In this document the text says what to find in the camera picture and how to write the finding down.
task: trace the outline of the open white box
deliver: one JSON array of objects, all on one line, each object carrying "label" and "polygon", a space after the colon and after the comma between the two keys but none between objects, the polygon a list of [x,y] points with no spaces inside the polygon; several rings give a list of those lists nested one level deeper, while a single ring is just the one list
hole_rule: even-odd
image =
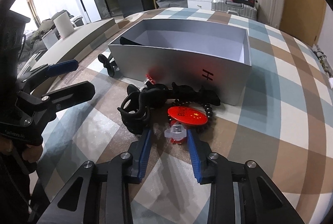
[{"label": "open white box", "polygon": [[[120,37],[143,46],[120,45]],[[144,19],[109,44],[121,71],[170,86],[204,86],[236,105],[251,70],[247,30],[209,21]]]}]

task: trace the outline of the toilet paper roll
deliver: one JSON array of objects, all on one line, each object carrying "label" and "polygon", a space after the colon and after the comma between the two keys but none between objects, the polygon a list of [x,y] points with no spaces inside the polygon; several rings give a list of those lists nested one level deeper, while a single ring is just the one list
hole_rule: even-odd
[{"label": "toilet paper roll", "polygon": [[58,32],[62,39],[67,38],[70,34],[74,32],[74,27],[69,20],[67,12],[61,14],[59,17],[54,19],[54,24],[58,29]]}]

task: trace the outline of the silver bolt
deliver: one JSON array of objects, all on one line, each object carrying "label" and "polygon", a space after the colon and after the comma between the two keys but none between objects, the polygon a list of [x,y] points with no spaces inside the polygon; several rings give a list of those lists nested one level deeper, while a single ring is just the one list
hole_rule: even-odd
[{"label": "silver bolt", "polygon": [[88,169],[91,168],[93,166],[94,162],[93,161],[86,161],[83,163],[83,166]]},{"label": "silver bolt", "polygon": [[25,119],[25,121],[24,121],[24,125],[25,126],[28,126],[30,123],[31,123],[31,118],[27,118],[27,119]]},{"label": "silver bolt", "polygon": [[129,159],[130,158],[130,153],[129,152],[124,152],[120,155],[122,159]]},{"label": "silver bolt", "polygon": [[252,160],[250,160],[250,161],[247,163],[247,166],[248,166],[249,168],[255,168],[255,167],[257,166],[257,163],[254,162],[254,161],[252,161]]},{"label": "silver bolt", "polygon": [[210,159],[217,159],[217,158],[219,158],[219,154],[218,153],[210,153],[209,158]]}]

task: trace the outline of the red oval badge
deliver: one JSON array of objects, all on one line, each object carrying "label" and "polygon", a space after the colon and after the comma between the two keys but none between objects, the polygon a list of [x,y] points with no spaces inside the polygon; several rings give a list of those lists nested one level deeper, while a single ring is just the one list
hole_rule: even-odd
[{"label": "red oval badge", "polygon": [[208,121],[204,113],[186,106],[173,106],[168,109],[168,114],[175,120],[188,125],[204,125]]}]

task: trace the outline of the wooden door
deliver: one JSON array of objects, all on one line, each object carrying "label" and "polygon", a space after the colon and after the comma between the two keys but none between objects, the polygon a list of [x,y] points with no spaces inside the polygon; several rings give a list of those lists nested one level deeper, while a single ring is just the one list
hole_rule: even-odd
[{"label": "wooden door", "polygon": [[312,46],[319,38],[325,11],[325,0],[285,0],[280,30]]}]

